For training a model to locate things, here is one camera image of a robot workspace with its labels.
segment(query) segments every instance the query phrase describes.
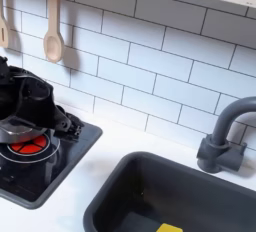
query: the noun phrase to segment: wooden utensil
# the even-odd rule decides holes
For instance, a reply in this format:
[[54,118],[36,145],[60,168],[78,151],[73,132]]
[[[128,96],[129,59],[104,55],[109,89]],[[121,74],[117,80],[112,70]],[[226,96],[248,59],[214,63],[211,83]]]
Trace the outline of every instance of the wooden utensil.
[[0,0],[0,46],[9,46],[9,26],[4,18],[3,0]]
[[62,59],[64,41],[60,34],[60,0],[48,0],[48,32],[44,37],[44,51],[51,62]]

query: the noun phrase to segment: wall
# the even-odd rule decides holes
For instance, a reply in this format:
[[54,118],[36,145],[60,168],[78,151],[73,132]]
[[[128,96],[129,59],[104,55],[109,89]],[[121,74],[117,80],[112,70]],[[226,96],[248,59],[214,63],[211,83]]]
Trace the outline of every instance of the wall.
[[[62,0],[65,57],[46,61],[47,0],[4,0],[10,64],[67,105],[198,148],[231,102],[256,95],[256,11],[217,0]],[[256,160],[256,115],[228,138]]]

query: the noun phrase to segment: dark gray sink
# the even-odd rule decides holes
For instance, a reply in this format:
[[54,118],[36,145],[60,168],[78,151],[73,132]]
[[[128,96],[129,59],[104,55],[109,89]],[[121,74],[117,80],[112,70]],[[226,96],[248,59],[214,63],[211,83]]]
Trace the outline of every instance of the dark gray sink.
[[255,232],[256,192],[149,153],[124,157],[84,215],[86,232]]

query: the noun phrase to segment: gray faucet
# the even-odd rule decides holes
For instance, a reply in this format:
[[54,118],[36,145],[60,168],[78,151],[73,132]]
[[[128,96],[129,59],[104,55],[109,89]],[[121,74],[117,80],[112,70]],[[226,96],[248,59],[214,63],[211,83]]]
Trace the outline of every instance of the gray faucet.
[[202,140],[197,153],[197,163],[203,171],[218,173],[222,168],[239,170],[246,144],[240,150],[231,147],[227,135],[235,119],[248,112],[256,112],[256,97],[237,100],[222,111],[213,133]]

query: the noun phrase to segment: stove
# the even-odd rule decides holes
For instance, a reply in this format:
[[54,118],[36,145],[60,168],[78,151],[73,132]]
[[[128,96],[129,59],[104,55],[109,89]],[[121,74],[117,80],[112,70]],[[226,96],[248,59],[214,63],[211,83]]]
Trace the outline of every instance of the stove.
[[84,123],[78,141],[66,141],[47,130],[32,141],[0,144],[0,197],[36,209],[56,190],[102,134]]

